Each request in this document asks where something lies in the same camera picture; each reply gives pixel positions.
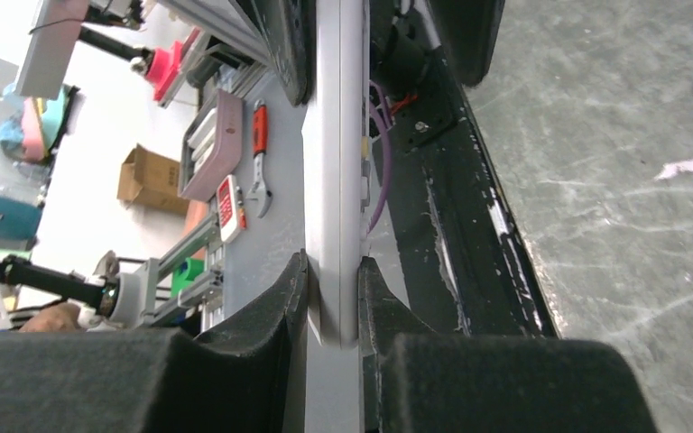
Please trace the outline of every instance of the metal rod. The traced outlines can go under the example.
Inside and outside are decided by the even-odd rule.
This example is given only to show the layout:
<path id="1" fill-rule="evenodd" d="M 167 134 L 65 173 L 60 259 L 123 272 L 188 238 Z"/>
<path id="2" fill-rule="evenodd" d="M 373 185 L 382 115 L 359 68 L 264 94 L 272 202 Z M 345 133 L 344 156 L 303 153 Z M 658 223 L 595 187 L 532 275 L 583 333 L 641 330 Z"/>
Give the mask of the metal rod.
<path id="1" fill-rule="evenodd" d="M 158 281 L 174 272 L 188 257 L 208 244 L 219 230 L 219 215 L 210 213 L 192 231 L 183 237 L 158 262 Z"/>
<path id="2" fill-rule="evenodd" d="M 98 50 L 112 54 L 119 59 L 130 61 L 131 59 L 142 57 L 142 50 L 136 49 L 131 45 L 117 41 L 100 32 L 95 32 L 88 27 L 81 26 L 79 41 L 87 43 Z"/>
<path id="3" fill-rule="evenodd" d="M 212 290 L 221 290 L 218 285 L 218 274 L 213 271 L 201 273 L 194 282 L 182 289 L 180 296 L 171 298 L 158 307 L 152 314 L 152 321 L 145 322 L 144 326 L 162 327 L 168 325 L 179 315 L 197 307 L 203 297 Z"/>
<path id="4" fill-rule="evenodd" d="M 140 264 L 142 264 L 142 263 L 146 262 L 145 260 L 134 259 L 131 257 L 117 257 L 117 260 L 121 263 L 140 263 Z"/>
<path id="5" fill-rule="evenodd" d="M 99 309 L 102 303 L 104 286 L 77 280 L 67 273 L 60 273 L 28 262 L 4 261 L 4 266 L 6 284 L 22 284 L 45 290 L 60 295 L 62 298 L 85 302 L 94 309 Z"/>

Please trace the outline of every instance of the robotic arm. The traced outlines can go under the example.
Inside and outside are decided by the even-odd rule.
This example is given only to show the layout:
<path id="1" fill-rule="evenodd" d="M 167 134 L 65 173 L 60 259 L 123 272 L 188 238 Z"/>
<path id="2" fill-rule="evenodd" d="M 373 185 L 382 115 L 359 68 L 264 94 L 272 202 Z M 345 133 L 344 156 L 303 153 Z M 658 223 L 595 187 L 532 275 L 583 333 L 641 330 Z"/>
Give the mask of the robotic arm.
<path id="1" fill-rule="evenodd" d="M 79 325 L 86 329 L 96 327 L 102 318 L 110 317 L 117 301 L 115 279 L 92 277 L 84 280 L 75 274 L 55 272 L 22 258 L 8 256 L 0 262 L 0 330 L 14 327 L 4 298 L 14 295 L 13 287 L 18 285 L 75 300 L 81 306 Z"/>
<path id="2" fill-rule="evenodd" d="M 195 30 L 168 49 L 131 46 L 83 24 L 139 30 L 144 23 L 140 0 L 43 0 L 30 30 L 31 42 L 17 77 L 25 97 L 57 97 L 76 41 L 82 41 L 131 65 L 154 87 L 153 99 L 166 107 L 187 82 L 203 88 L 223 64 L 238 69 L 254 63 L 226 40 Z"/>

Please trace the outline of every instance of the black foam padding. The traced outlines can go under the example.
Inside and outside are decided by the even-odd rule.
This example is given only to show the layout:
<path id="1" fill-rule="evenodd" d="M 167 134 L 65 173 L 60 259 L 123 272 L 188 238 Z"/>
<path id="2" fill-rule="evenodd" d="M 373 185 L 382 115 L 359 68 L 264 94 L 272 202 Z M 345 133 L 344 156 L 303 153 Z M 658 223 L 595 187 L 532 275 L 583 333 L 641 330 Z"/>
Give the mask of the black foam padding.
<path id="1" fill-rule="evenodd" d="M 593 342 L 399 335 L 383 432 L 656 432 L 624 359 Z"/>
<path id="2" fill-rule="evenodd" d="M 294 254 L 270 289 L 197 341 L 178 329 L 0 333 L 0 432 L 277 432 L 300 422 L 304 395 L 288 384 L 308 269 Z"/>
<path id="3" fill-rule="evenodd" d="M 490 70 L 505 0 L 429 0 L 431 16 L 457 79 L 476 86 Z"/>

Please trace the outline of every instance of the white wall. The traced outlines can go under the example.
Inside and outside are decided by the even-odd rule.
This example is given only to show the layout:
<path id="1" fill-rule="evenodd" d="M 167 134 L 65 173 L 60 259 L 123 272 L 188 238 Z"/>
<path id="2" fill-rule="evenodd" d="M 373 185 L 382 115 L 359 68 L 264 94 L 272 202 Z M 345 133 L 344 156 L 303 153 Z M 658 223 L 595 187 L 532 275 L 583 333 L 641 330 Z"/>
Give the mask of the white wall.
<path id="1" fill-rule="evenodd" d="M 0 58 L 20 64 L 35 11 L 34 0 L 0 0 Z M 142 32 L 103 29 L 121 41 L 151 48 L 169 47 L 190 31 L 156 7 Z M 65 82 L 81 88 L 83 103 L 60 147 L 33 261 L 61 272 L 90 274 L 112 249 L 130 257 L 157 257 L 180 239 L 184 218 L 116 199 L 120 164 L 137 143 L 178 159 L 181 137 L 196 108 L 173 103 L 161 109 L 152 87 L 128 64 L 78 43 Z M 195 92 L 178 99 L 195 103 Z M 42 304 L 51 296 L 24 290 L 20 306 Z"/>
<path id="2" fill-rule="evenodd" d="M 19 65 L 30 41 L 37 0 L 0 0 L 0 59 Z"/>

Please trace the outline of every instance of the gray floor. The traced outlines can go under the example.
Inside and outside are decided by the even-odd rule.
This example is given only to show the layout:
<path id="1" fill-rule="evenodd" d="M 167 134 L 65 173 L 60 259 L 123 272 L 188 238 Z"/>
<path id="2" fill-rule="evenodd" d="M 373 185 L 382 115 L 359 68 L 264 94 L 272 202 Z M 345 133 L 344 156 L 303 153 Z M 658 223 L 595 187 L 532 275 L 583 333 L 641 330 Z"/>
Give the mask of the gray floor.
<path id="1" fill-rule="evenodd" d="M 693 432 L 693 1 L 508 0 L 467 94 L 562 335 Z"/>

